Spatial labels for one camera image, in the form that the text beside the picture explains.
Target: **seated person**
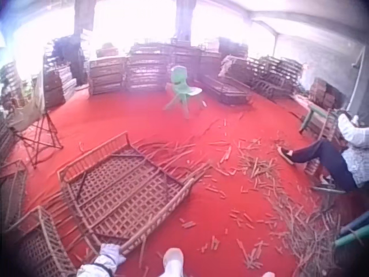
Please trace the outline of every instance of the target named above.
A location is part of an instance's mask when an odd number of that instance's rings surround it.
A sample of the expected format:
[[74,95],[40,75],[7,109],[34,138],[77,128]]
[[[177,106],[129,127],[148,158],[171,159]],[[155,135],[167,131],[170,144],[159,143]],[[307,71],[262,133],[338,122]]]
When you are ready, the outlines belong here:
[[369,128],[357,127],[346,111],[338,112],[338,128],[348,143],[342,154],[325,139],[294,151],[278,147],[278,152],[290,164],[319,158],[336,186],[349,192],[369,181]]

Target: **black shoe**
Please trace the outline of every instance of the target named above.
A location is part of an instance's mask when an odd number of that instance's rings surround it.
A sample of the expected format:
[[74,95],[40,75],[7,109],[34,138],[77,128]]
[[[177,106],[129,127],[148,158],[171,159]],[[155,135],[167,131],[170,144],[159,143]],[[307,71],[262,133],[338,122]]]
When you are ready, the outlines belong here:
[[291,156],[288,155],[288,150],[284,149],[280,146],[277,147],[278,153],[291,165],[293,165],[293,161],[291,161]]

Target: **green pipe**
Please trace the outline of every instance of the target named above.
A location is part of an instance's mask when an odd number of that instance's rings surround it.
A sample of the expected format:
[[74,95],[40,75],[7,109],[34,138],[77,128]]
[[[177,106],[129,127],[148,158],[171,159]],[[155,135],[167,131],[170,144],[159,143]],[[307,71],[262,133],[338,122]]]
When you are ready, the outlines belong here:
[[[361,227],[360,229],[356,230],[355,234],[359,238],[368,237],[369,236],[369,225],[366,225],[366,226]],[[348,243],[354,241],[355,239],[356,239],[356,237],[354,236],[354,234],[348,234],[348,235],[346,235],[342,238],[337,239],[334,242],[334,246],[335,247],[343,246],[345,244],[348,244]]]

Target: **foot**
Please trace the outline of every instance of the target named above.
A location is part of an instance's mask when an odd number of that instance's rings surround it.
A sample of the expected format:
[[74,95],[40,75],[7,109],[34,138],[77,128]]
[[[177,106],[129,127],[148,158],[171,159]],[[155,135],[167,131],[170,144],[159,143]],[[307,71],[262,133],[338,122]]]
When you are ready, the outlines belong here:
[[321,174],[319,176],[319,179],[321,180],[321,183],[324,185],[331,185],[333,183],[333,179],[330,175],[326,177],[323,174]]
[[285,159],[289,164],[293,165],[293,161],[291,161],[290,150],[284,149],[280,146],[277,147],[278,153]]
[[179,248],[169,248],[163,257],[165,273],[183,276],[183,253]]

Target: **white shirt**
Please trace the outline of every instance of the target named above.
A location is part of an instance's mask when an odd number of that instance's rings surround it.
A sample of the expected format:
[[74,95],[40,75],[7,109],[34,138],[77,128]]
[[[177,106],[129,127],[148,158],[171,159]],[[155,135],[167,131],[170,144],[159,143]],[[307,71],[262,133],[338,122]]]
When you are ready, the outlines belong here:
[[358,187],[369,181],[369,128],[357,128],[345,114],[338,117],[338,128],[349,148],[342,153]]

